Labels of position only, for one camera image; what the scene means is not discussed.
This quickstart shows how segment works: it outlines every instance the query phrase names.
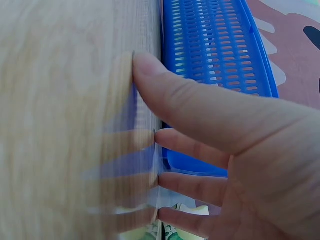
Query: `wooden board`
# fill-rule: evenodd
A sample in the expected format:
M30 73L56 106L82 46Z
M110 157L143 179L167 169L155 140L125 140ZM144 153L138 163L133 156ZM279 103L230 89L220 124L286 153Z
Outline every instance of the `wooden board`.
M0 239L112 240L150 222L160 124L132 52L160 57L158 0L0 6Z

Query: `finger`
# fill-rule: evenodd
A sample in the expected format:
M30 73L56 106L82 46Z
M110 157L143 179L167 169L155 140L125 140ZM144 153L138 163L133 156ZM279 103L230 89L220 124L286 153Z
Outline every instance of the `finger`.
M102 160L104 162L113 161L122 155L141 151L154 142L154 132L146 129L105 134L102 144Z
M169 207L158 212L159 220L177 229L208 239L213 232L218 216L201 216L190 214Z
M180 173L165 172L158 178L161 187L188 196L195 200L222 207L227 178L192 176Z
M158 131L155 134L155 141L166 149L188 155L219 168L228 168L230 154L196 141L173 128Z
M232 155L315 112L283 100L183 79L150 54L136 54L133 62L134 82L159 118L182 134Z

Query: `green surface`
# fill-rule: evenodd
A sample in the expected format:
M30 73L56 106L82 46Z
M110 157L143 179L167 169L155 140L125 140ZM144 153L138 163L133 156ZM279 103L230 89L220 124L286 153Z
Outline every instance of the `green surface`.
M183 239L182 239L181 237L179 237L178 233L176 232L176 233L172 234L172 235L168 238L168 240L183 240Z

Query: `black shape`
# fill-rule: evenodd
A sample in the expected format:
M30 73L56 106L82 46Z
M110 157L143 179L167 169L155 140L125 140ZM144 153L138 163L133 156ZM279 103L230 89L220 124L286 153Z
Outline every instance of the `black shape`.
M320 31L313 26L306 26L303 29L304 34L320 50Z

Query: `blue plastic rim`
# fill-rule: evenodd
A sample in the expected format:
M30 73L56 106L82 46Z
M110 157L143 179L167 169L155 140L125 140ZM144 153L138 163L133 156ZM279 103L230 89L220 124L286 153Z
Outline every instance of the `blue plastic rim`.
M267 53L245 0L164 0L163 63L199 83L278 97ZM177 172L213 172L211 165L200 166L194 158L171 151L166 155Z

